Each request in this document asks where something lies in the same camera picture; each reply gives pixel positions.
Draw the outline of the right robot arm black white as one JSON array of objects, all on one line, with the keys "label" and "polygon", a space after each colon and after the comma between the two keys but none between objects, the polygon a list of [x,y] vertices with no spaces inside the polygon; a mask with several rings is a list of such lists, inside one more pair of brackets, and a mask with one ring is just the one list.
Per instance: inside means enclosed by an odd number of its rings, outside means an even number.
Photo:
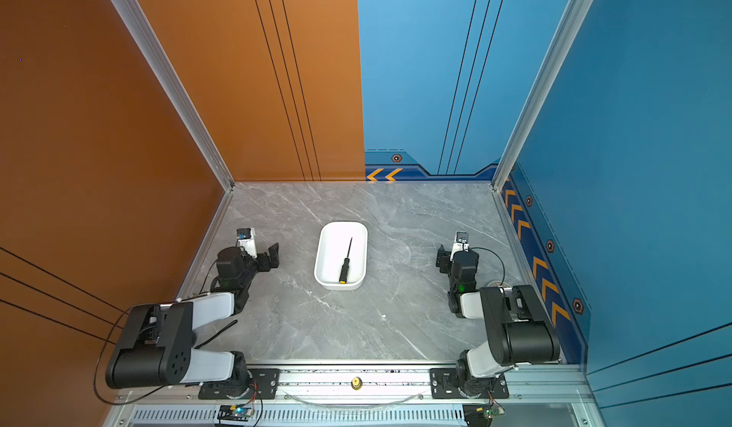
[{"label": "right robot arm black white", "polygon": [[480,255],[457,241],[451,250],[437,249],[436,267],[448,276],[450,312],[457,318],[483,321],[486,341],[461,353],[451,381],[461,396],[508,396],[504,374],[520,364],[560,359],[560,340],[534,287],[503,283],[478,287]]}]

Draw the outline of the black yellow screwdriver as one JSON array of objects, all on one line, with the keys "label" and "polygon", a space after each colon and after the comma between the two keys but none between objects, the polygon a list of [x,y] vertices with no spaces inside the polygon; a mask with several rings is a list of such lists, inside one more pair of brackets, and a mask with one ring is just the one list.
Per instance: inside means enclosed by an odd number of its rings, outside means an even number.
[{"label": "black yellow screwdriver", "polygon": [[353,245],[353,239],[350,238],[346,257],[343,259],[343,263],[342,263],[340,273],[339,273],[339,284],[347,283],[348,274],[349,274],[349,270],[350,270],[350,253],[351,253],[352,245]]}]

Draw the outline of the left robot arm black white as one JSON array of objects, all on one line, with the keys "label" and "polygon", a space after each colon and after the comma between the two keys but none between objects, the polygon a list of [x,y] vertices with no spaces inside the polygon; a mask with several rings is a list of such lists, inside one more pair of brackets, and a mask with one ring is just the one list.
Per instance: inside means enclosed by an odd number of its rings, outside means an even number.
[{"label": "left robot arm black white", "polygon": [[259,273],[279,266],[279,245],[250,255],[240,246],[221,250],[218,275],[210,291],[169,304],[131,308],[105,371],[111,389],[201,386],[200,398],[246,398],[255,380],[239,351],[209,351],[196,342],[196,331],[240,314]]}]

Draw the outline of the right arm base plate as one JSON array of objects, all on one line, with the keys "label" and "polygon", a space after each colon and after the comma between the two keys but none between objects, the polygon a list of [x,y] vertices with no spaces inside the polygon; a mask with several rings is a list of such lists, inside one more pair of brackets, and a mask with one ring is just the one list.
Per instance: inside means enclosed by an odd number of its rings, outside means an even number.
[{"label": "right arm base plate", "polygon": [[432,398],[435,400],[459,398],[507,400],[510,397],[505,375],[476,379],[468,374],[459,374],[456,368],[431,368],[429,377]]}]

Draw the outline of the white plastic bin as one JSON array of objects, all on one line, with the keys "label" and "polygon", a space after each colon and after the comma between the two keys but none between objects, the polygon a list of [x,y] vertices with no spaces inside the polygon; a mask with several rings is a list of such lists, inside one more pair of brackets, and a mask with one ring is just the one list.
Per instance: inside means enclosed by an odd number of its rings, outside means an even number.
[{"label": "white plastic bin", "polygon": [[[339,273],[353,239],[350,270],[346,284],[339,284]],[[314,276],[318,284],[331,291],[354,291],[366,278],[368,231],[359,222],[339,221],[325,225],[318,240]]]}]

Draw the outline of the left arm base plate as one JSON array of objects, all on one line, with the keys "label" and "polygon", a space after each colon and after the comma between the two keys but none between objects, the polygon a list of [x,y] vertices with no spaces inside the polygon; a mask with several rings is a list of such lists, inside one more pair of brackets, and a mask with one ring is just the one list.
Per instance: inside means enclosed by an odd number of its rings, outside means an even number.
[{"label": "left arm base plate", "polygon": [[280,369],[249,368],[243,377],[232,377],[225,381],[205,382],[198,392],[200,400],[223,400],[244,402],[274,400],[278,392]]}]

